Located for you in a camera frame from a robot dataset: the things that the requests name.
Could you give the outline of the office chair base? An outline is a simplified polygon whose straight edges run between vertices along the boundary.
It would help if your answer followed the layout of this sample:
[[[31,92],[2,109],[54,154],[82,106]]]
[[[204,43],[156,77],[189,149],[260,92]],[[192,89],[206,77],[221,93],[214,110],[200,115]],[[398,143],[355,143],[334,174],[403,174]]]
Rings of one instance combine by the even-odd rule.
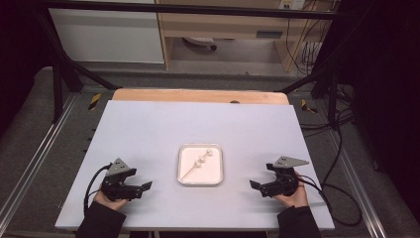
[[[200,47],[208,47],[211,51],[216,51],[217,46],[211,38],[185,38],[185,41]]]

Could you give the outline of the black metal frame bar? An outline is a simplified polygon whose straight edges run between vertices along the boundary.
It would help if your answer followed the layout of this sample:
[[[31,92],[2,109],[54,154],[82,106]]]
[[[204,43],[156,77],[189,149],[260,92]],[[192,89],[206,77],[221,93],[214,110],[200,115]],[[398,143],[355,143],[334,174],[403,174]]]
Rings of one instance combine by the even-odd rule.
[[[220,16],[249,16],[249,17],[265,17],[265,18],[316,19],[316,20],[334,20],[340,17],[339,14],[332,13],[332,12],[252,9],[252,8],[197,6],[197,5],[97,2],[97,1],[76,1],[76,0],[40,0],[39,4],[46,8],[71,9],[71,10],[94,10],[94,11],[196,14],[196,15],[220,15]]]

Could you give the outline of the person's right hand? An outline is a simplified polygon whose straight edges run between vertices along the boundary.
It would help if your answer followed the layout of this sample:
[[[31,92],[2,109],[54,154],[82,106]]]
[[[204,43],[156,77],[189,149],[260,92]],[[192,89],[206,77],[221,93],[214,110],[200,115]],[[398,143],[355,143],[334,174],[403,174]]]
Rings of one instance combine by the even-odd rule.
[[[273,198],[281,202],[285,207],[304,207],[308,205],[307,193],[302,181],[298,183],[297,189],[293,195],[286,196],[279,194],[275,195]]]

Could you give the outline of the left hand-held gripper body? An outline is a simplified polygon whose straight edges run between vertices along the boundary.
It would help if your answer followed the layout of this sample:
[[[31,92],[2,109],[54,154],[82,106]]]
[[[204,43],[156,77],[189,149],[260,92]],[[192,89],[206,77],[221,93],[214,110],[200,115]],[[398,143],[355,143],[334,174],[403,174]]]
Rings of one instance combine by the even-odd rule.
[[[129,177],[131,168],[118,158],[108,169],[101,183],[101,190],[110,200],[141,198],[143,191],[140,186],[126,185],[125,180]]]

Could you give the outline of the person's left hand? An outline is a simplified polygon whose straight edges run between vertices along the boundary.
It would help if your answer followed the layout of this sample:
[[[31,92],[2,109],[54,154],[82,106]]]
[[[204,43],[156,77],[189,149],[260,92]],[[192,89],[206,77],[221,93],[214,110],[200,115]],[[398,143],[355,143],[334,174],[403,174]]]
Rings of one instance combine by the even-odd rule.
[[[120,210],[128,202],[127,199],[110,200],[101,190],[95,194],[93,200],[115,211]]]

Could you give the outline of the aluminium rail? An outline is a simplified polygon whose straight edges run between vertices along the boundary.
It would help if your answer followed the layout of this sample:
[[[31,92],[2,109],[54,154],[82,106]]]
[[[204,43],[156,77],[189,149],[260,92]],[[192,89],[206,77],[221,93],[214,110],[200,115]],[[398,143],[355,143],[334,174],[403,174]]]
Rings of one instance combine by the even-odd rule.
[[[10,220],[14,216],[16,210],[23,200],[23,197],[33,182],[34,177],[44,162],[45,157],[49,153],[56,137],[61,131],[62,126],[66,122],[74,106],[75,100],[78,97],[79,93],[71,93],[65,100],[62,114],[58,117],[57,121],[52,123],[52,125],[49,127],[47,134],[44,136],[41,144],[38,146],[28,166],[21,175],[17,185],[14,187],[5,204],[0,209],[0,219],[3,223],[5,223],[7,220]]]
[[[343,173],[348,181],[350,189],[358,202],[365,225],[371,238],[386,238],[386,232],[382,223],[377,216],[375,209],[368,197],[368,193],[362,184],[362,181],[352,165],[350,157],[344,147],[338,131],[330,131],[329,136],[338,151],[338,159],[340,161]]]

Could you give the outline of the white rectangular tray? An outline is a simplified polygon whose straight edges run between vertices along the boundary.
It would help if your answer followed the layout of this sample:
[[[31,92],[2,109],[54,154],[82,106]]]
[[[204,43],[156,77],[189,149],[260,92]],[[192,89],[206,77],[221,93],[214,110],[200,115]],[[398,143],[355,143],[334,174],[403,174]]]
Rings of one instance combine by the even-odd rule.
[[[188,177],[182,178],[194,165],[194,162],[206,153],[212,156],[200,168],[195,169]],[[217,185],[224,178],[223,153],[217,144],[184,144],[178,152],[177,179],[181,184],[191,186]]]

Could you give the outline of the yellow black tape marker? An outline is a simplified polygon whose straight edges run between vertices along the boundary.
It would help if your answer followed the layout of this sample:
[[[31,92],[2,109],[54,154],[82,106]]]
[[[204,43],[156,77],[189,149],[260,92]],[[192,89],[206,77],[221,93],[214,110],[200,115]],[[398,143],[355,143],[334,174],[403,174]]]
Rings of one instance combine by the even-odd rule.
[[[308,111],[311,113],[318,113],[318,110],[316,108],[311,108],[308,106],[305,99],[301,99],[301,109],[302,111]]]
[[[89,104],[89,106],[88,106],[88,110],[94,110],[95,109],[95,107],[96,107],[96,105],[97,105],[97,103],[98,103],[98,101],[99,101],[99,99],[100,99],[100,97],[101,97],[101,93],[96,93],[93,97],[92,97],[92,99],[91,99],[91,102],[90,102],[90,104]]]

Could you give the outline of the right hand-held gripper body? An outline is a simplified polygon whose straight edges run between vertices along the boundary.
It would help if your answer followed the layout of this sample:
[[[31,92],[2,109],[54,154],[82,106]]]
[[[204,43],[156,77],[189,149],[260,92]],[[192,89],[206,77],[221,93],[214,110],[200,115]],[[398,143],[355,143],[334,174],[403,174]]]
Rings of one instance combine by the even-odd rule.
[[[263,197],[274,195],[293,195],[298,186],[298,178],[294,168],[308,165],[307,161],[282,156],[273,164],[275,180],[261,184],[260,192]]]

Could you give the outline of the white cabinet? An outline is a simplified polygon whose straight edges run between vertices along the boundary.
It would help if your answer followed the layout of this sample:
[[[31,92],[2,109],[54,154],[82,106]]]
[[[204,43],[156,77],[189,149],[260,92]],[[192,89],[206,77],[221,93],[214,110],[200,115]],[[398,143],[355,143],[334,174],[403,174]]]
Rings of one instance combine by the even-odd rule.
[[[76,61],[163,63],[156,13],[50,9],[65,52]]]

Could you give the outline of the light wooden desk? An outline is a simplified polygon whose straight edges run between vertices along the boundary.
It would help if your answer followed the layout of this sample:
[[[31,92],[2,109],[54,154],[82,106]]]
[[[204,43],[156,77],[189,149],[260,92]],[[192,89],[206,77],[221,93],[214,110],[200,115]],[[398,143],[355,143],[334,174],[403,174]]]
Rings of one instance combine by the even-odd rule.
[[[158,4],[240,7],[252,9],[279,8],[280,0],[156,0]],[[301,10],[329,12],[333,0],[305,0]],[[304,42],[323,38],[315,22],[309,19],[282,19],[248,16],[220,16],[159,13],[160,32],[166,38],[263,39],[271,40],[277,49],[283,69],[294,68],[298,50]]]

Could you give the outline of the black metal stand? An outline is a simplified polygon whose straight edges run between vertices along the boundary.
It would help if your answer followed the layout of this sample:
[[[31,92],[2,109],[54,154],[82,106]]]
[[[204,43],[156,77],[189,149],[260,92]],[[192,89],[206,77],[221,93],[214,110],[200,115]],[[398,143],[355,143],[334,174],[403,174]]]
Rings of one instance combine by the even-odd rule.
[[[77,63],[65,52],[60,42],[58,33],[53,25],[53,19],[50,11],[46,7],[37,7],[34,15],[46,34],[49,42],[49,57],[52,59],[52,82],[54,114],[53,122],[56,122],[63,114],[63,90],[62,84],[65,83],[70,92],[80,92],[84,85],[79,78],[82,74],[107,89],[120,89],[115,85],[96,75],[81,64]]]
[[[338,76],[337,76],[337,59],[339,53],[337,51],[332,52],[326,59],[319,64],[319,66],[314,69],[309,75],[305,76],[302,79],[299,79],[297,82],[294,82],[282,89],[281,93],[288,94],[293,90],[311,82],[315,81],[315,86],[311,91],[311,95],[314,99],[321,98],[326,92],[329,92],[329,103],[328,103],[328,114],[327,119],[328,123],[332,126],[335,126],[338,122],[336,118],[336,105],[337,105],[337,86],[338,86]]]

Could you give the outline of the wooden table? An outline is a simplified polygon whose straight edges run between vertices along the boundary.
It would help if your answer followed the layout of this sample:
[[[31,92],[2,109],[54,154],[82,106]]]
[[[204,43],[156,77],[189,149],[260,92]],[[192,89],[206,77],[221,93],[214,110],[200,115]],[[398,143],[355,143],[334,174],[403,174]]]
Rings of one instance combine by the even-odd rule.
[[[124,101],[203,102],[288,105],[284,93],[235,90],[120,88],[112,97]]]

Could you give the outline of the white power socket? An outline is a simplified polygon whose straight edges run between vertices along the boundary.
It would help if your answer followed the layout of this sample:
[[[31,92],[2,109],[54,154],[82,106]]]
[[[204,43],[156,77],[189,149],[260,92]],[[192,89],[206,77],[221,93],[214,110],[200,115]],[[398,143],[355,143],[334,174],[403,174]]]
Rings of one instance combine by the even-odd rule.
[[[279,8],[284,10],[301,10],[305,0],[280,0]]]

